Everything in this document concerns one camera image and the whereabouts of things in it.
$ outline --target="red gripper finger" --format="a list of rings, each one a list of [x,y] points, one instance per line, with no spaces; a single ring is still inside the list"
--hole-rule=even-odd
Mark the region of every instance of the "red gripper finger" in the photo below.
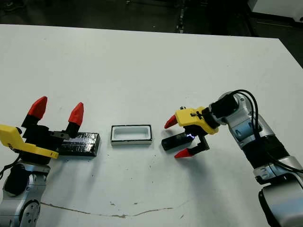
[[[175,115],[172,115],[172,117],[166,122],[164,128],[167,129],[175,124],[177,124],[178,121],[176,119],[176,116]]]
[[[193,156],[192,154],[189,153],[188,148],[181,150],[179,153],[175,155],[175,158],[180,158],[180,157],[191,157]]]
[[[28,111],[28,115],[41,119],[45,113],[47,103],[47,97],[43,96],[32,104],[32,107]]]
[[[83,120],[83,113],[84,113],[84,106],[83,103],[79,103],[71,112],[71,115],[68,119],[68,122],[75,123],[77,125],[82,124]]]

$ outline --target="black wire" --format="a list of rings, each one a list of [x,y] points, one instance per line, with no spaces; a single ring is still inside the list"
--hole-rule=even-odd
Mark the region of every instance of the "black wire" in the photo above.
[[[3,169],[1,170],[1,172],[0,172],[0,180],[1,180],[2,177],[3,177],[4,171],[7,170],[7,169],[12,168],[12,167],[18,162],[19,159],[20,159],[20,154],[18,155],[17,159],[16,159],[13,163],[4,166],[4,168],[3,168]]]
[[[252,104],[252,101],[251,101],[251,99],[250,99],[247,95],[245,95],[245,94],[242,93],[242,92],[247,93],[247,94],[251,97],[251,99],[253,100],[253,102],[254,102],[255,109],[256,109],[256,111],[255,111],[255,118],[256,118],[256,119],[255,119],[255,122],[256,122],[256,124],[254,124],[254,121],[253,121],[254,106],[253,106],[253,104]],[[235,90],[235,91],[233,91],[233,92],[231,93],[231,95],[234,95],[234,94],[241,94],[241,95],[244,95],[244,96],[248,99],[248,101],[250,102],[250,105],[251,105],[251,124],[252,124],[253,133],[254,133],[254,136],[255,136],[256,141],[259,142],[259,143],[261,143],[262,140],[261,140],[260,132],[259,132],[259,130],[258,130],[258,115],[259,115],[259,114],[258,114],[258,104],[257,104],[257,101],[256,101],[255,97],[253,96],[252,93],[250,93],[249,91],[244,90],[244,89]],[[296,173],[301,173],[301,174],[303,174],[303,170],[300,170],[300,169],[291,167],[291,166],[289,166],[289,165],[286,165],[286,164],[280,162],[279,160],[275,159],[267,150],[266,150],[265,152],[266,152],[266,155],[269,157],[269,159],[270,159],[273,163],[277,164],[278,166],[280,166],[280,167],[282,167],[282,168],[284,168],[284,169],[287,169],[287,170],[290,171],[290,172],[296,172]]]

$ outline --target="gray floor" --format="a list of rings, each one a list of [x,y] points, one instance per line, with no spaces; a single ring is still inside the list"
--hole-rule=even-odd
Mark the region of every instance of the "gray floor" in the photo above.
[[[0,23],[175,32],[180,14],[174,2],[155,0],[130,4],[125,0],[26,0],[26,6],[11,13],[0,11]],[[187,7],[184,32],[211,34],[207,10],[205,5]],[[250,18],[250,22],[255,34],[242,13],[232,12],[224,18],[223,34],[279,38],[303,67],[303,28],[268,19]]]

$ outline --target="white table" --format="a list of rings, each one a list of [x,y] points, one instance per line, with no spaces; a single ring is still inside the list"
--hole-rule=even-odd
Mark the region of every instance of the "white table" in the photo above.
[[[237,88],[255,95],[303,163],[303,70],[277,39],[1,25],[0,44],[1,123],[20,126],[45,95],[41,124],[65,129],[82,101],[81,131],[101,135],[96,158],[50,162],[42,202],[56,207],[42,205],[39,227],[267,226],[261,186],[227,127],[194,158],[176,160],[160,145],[183,131],[163,128],[180,106],[209,105]],[[151,124],[153,143],[112,147],[117,124]],[[0,153],[1,168],[16,158]]]

